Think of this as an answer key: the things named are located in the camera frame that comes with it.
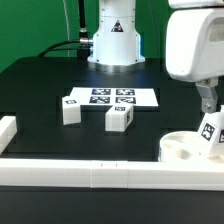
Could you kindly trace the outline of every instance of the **white border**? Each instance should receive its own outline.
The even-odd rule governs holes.
[[[0,121],[0,145],[15,124]],[[224,191],[224,164],[0,159],[0,185]]]

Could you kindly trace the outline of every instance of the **wire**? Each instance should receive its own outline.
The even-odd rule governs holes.
[[[154,13],[152,0],[149,0],[149,8],[150,8],[151,15],[152,15],[153,29],[154,29],[154,33],[155,33],[156,54],[157,54],[157,57],[159,58],[159,38],[158,38],[158,34],[157,34],[157,29],[156,29],[156,19],[155,19],[155,13]]]
[[[84,0],[79,0],[79,37],[88,37],[87,29],[86,29],[86,20],[85,20],[85,4]]]
[[[70,41],[70,39],[71,39],[71,32],[70,32],[70,22],[69,22],[68,7],[67,7],[66,0],[63,0],[63,4],[64,4],[65,20],[66,20],[66,27],[67,27],[67,38],[68,38],[68,41]]]
[[[74,50],[77,50],[77,48],[48,49],[48,50],[45,50],[42,53],[40,53],[39,57],[44,57],[45,54],[47,54],[48,52],[52,52],[52,51],[74,51]]]
[[[60,50],[60,49],[54,49],[56,47],[60,47],[60,46],[64,46],[64,45],[67,45],[67,44],[77,44],[77,43],[80,43],[79,40],[71,40],[71,41],[63,41],[63,42],[60,42],[60,43],[57,43],[57,44],[54,44],[50,47],[48,47],[45,51],[41,52],[38,57],[44,57],[44,55],[49,52],[49,51],[57,51],[57,50]]]

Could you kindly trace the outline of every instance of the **black tabletop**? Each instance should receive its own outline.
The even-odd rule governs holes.
[[[73,87],[153,88],[159,107],[135,107],[124,133],[105,132],[108,106],[82,106],[81,124],[63,126],[62,97]],[[196,131],[200,108],[195,85],[170,79],[164,60],[109,74],[75,58],[22,58],[0,74],[0,118],[15,115],[18,126],[1,158],[157,161],[160,138]],[[0,187],[0,201],[0,223],[224,221],[223,192]]]
[[[105,132],[109,106],[81,106],[81,124],[63,126],[62,97],[73,87],[153,88],[159,107],[135,107],[124,133]],[[2,157],[157,161],[164,134],[197,130],[200,101],[194,84],[171,80],[161,60],[109,74],[75,58],[20,59],[0,75],[1,115],[16,115],[18,125]]]

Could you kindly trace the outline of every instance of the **white block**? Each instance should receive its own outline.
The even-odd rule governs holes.
[[[91,161],[0,159],[0,185],[90,187]]]
[[[106,113],[106,131],[124,132],[133,121],[134,105],[128,103],[117,103]]]
[[[5,116],[0,121],[0,154],[17,132],[16,117]]]
[[[127,161],[92,161],[90,187],[127,188]]]
[[[224,190],[223,164],[129,162],[128,188]]]
[[[207,157],[224,155],[224,112],[206,113],[198,130],[205,146],[201,150]]]
[[[75,124],[81,122],[81,109],[78,97],[66,96],[62,98],[63,124]]]

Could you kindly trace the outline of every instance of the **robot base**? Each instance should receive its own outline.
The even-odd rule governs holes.
[[[122,72],[130,72],[141,70],[145,68],[145,62],[139,62],[132,65],[103,65],[95,62],[88,62],[88,67],[97,69],[103,72],[112,72],[112,73],[122,73]]]

